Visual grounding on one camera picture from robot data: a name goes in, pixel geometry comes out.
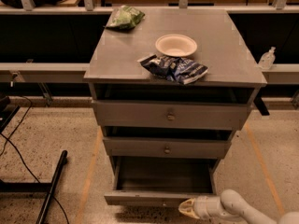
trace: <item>cabinet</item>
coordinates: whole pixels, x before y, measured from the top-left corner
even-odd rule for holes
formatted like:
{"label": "cabinet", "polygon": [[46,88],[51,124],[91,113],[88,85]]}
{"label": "cabinet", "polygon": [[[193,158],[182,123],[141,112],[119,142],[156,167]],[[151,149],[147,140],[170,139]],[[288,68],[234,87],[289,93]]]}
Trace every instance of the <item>cabinet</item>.
{"label": "cabinet", "polygon": [[[103,32],[85,74],[115,176],[106,200],[178,206],[215,194],[213,173],[265,81],[224,10],[143,11],[134,30]],[[192,37],[199,45],[192,58],[209,67],[193,84],[155,77],[137,62],[171,33]]]}

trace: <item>bottom drawer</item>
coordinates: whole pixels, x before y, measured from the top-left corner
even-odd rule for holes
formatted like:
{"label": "bottom drawer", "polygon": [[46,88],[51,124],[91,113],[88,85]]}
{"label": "bottom drawer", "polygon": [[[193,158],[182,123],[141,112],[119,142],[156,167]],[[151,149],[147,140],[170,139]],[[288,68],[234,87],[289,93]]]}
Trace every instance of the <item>bottom drawer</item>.
{"label": "bottom drawer", "polygon": [[212,195],[211,160],[118,157],[108,204],[178,207],[200,194]]}

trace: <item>white robotic arm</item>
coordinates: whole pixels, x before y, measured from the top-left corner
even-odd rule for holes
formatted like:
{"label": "white robotic arm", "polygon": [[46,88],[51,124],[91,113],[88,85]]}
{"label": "white robotic arm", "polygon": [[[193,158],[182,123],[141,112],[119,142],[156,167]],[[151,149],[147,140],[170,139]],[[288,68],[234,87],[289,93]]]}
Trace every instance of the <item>white robotic arm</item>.
{"label": "white robotic arm", "polygon": [[238,222],[246,220],[249,224],[297,224],[299,213],[284,215],[279,222],[250,206],[240,194],[227,189],[221,196],[199,196],[183,202],[179,212],[197,219],[218,217],[224,220]]}

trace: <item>open drawer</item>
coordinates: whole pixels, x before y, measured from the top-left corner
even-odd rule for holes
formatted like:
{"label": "open drawer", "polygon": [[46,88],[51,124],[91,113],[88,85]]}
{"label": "open drawer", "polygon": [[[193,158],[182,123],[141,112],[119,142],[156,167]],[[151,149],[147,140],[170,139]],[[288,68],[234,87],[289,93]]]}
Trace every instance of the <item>open drawer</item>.
{"label": "open drawer", "polygon": [[178,207],[200,194],[214,193],[210,160],[117,157],[108,204]]}
{"label": "open drawer", "polygon": [[222,159],[232,131],[102,127],[108,156]]}
{"label": "open drawer", "polygon": [[101,126],[218,130],[241,130],[250,112],[246,105],[149,101],[94,101],[93,109]]}

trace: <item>drawer handle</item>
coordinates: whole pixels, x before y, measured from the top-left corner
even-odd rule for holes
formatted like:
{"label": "drawer handle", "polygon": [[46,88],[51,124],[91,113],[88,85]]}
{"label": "drawer handle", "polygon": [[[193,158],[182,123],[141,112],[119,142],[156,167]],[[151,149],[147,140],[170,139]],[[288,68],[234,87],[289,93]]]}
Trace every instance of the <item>drawer handle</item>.
{"label": "drawer handle", "polygon": [[169,114],[167,115],[167,119],[168,119],[169,121],[173,121],[173,120],[176,119],[176,117],[175,117],[174,114],[169,113]]}
{"label": "drawer handle", "polygon": [[170,154],[170,148],[169,147],[165,147],[164,153],[165,154]]}

